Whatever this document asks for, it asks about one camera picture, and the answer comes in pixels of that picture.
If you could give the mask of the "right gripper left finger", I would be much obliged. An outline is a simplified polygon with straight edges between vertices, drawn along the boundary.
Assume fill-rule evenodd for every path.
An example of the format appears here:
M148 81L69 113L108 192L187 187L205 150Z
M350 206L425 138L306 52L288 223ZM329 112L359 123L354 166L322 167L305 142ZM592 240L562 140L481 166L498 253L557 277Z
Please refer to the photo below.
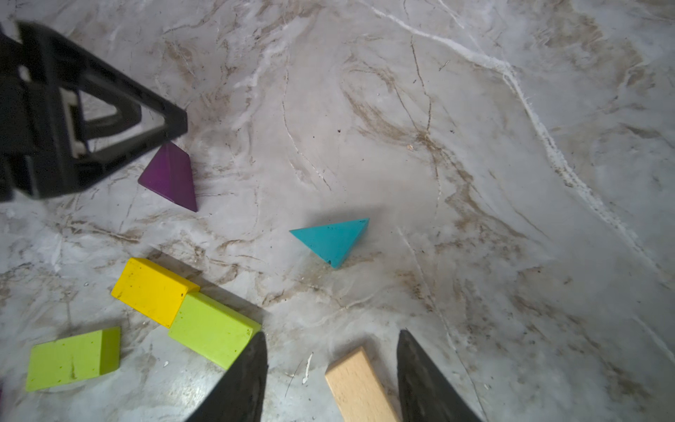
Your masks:
M265 334L258 332L186 421L260 421L267 359Z

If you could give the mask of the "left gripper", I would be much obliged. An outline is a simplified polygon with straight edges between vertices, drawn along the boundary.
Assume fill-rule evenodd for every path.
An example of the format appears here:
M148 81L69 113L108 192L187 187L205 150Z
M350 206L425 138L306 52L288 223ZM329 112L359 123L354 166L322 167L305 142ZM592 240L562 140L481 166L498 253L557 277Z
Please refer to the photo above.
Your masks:
M82 192L184 135L186 111L37 22L1 35L1 201Z

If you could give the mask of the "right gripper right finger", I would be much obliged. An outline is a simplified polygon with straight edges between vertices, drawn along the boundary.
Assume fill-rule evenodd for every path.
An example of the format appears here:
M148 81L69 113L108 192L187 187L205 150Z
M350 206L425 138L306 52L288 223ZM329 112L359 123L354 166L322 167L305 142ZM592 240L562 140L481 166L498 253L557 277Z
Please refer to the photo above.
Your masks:
M408 330L399 334L397 379L403 421L481 420Z

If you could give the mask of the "natural wood block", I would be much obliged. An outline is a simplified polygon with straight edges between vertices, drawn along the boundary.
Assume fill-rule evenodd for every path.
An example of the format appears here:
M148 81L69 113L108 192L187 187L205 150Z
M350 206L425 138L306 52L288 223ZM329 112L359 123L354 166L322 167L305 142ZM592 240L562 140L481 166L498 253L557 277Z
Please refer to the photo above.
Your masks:
M330 364L325 379L344 421L400 420L363 346Z

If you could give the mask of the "lime green block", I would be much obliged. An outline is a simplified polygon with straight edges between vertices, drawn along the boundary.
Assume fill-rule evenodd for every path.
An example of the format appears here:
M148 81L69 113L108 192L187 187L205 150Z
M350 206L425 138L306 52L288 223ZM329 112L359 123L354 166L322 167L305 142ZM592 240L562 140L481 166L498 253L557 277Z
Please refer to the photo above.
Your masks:
M111 327L34 346L26 391L45 390L116 371L121 358L121 328Z
M199 292L187 295L168 331L171 339L228 370L261 324Z

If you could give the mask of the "purple triangular block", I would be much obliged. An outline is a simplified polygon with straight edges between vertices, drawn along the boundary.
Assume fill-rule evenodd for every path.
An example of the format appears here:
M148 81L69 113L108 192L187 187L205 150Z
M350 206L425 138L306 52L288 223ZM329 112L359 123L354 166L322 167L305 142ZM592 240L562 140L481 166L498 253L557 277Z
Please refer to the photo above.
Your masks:
M191 158L171 142L159 148L138 183L180 207L198 211Z

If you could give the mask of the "teal triangular block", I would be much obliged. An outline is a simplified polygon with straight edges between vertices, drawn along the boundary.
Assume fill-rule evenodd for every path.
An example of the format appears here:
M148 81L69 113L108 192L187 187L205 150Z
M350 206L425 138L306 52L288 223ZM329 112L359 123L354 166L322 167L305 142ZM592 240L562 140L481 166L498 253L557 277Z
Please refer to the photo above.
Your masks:
M332 268L339 268L369 225L369 219L351 220L290 233Z

